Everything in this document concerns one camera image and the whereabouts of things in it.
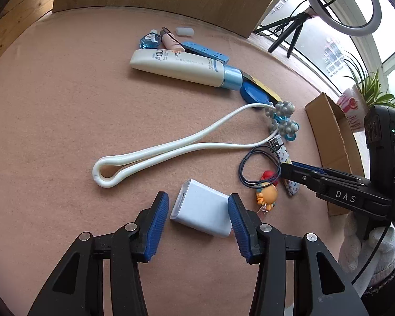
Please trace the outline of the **right white gloved hand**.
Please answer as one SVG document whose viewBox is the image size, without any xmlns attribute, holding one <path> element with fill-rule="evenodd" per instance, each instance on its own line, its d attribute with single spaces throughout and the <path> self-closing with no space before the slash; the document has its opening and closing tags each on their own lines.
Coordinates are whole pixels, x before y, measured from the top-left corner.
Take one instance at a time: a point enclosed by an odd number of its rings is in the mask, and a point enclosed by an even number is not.
<svg viewBox="0 0 395 316">
<path fill-rule="evenodd" d="M 353 286 L 358 295 L 384 282 L 395 269 L 395 226 L 375 228 L 366 240 L 357 235 L 361 229 L 361 222 L 354 213 L 348 213 L 338 257 L 349 278 L 357 278 Z"/>
</svg>

